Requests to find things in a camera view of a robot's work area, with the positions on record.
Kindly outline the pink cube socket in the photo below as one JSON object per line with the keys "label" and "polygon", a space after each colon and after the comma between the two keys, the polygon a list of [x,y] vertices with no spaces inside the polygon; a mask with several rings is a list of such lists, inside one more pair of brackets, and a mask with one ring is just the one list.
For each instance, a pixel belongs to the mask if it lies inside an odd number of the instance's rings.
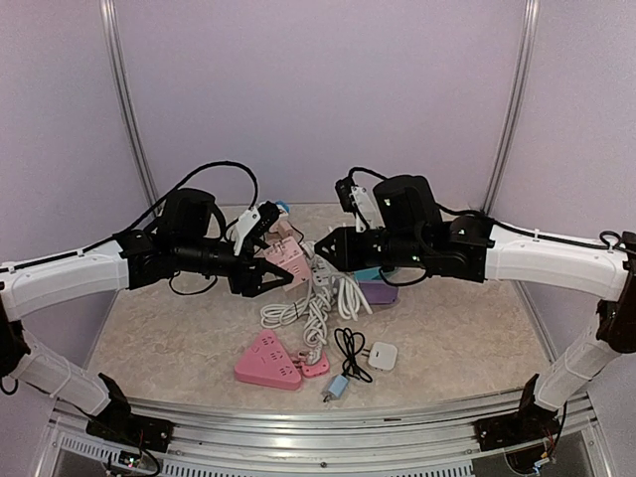
{"label": "pink cube socket", "polygon": [[263,254],[269,262],[293,275],[293,280],[283,286],[284,291],[306,284],[312,277],[304,249],[293,237],[273,242]]}

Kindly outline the pink triangular power strip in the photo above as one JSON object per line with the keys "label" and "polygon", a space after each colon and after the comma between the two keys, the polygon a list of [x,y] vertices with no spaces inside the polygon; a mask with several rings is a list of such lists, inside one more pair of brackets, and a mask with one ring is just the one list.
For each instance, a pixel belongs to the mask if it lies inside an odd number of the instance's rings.
{"label": "pink triangular power strip", "polygon": [[235,379],[241,383],[297,391],[302,376],[272,330],[262,330],[246,348],[234,366]]}

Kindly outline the pink square plug adapter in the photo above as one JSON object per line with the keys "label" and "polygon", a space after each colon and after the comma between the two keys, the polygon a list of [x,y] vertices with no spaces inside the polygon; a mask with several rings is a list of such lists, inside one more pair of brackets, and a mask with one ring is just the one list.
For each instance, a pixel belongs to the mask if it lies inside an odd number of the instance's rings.
{"label": "pink square plug adapter", "polygon": [[318,378],[329,373],[330,363],[327,356],[323,354],[321,358],[313,365],[302,362],[299,365],[299,371],[304,379]]}

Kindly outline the white plug adapter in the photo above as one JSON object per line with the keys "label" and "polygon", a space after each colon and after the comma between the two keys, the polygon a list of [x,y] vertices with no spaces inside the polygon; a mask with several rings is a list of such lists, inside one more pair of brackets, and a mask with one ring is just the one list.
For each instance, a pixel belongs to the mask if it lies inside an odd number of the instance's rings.
{"label": "white plug adapter", "polygon": [[390,343],[375,342],[370,348],[365,348],[362,355],[372,369],[391,372],[398,361],[398,347]]}

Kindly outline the light blue plug adapter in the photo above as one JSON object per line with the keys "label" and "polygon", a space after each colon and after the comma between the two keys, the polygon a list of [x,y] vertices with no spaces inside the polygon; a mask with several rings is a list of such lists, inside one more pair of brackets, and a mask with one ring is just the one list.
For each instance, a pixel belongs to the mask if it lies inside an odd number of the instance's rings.
{"label": "light blue plug adapter", "polygon": [[323,390],[322,401],[330,402],[340,399],[347,389],[348,385],[349,379],[346,376],[336,375]]}

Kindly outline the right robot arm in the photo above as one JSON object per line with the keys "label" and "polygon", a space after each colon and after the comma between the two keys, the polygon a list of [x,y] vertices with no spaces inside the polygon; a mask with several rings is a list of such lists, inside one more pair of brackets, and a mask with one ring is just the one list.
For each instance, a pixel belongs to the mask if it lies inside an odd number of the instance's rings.
{"label": "right robot arm", "polygon": [[481,211],[451,212],[438,204],[422,176],[382,177],[371,205],[382,223],[372,227],[356,198],[352,177],[335,190],[342,209],[359,224],[338,227],[314,245],[341,272],[377,267],[417,268],[424,277],[527,281],[598,298],[597,320],[551,367],[530,378],[519,407],[483,418],[475,430],[484,449],[525,442],[557,431],[567,400],[614,359],[635,351],[635,236],[610,231],[597,240],[514,227]]}

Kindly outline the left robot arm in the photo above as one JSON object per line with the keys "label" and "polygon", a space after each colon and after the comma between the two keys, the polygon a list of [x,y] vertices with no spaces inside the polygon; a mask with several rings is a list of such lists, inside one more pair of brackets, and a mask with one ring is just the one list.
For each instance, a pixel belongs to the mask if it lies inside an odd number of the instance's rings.
{"label": "left robot arm", "polygon": [[192,188],[168,194],[158,218],[95,247],[1,266],[1,375],[62,399],[120,442],[132,440],[139,421],[114,379],[89,374],[26,331],[28,314],[77,298],[134,290],[180,273],[225,278],[233,294],[252,298],[293,280],[290,272],[257,256],[280,210],[263,202],[245,210],[233,239],[211,238],[228,226],[213,195]]}

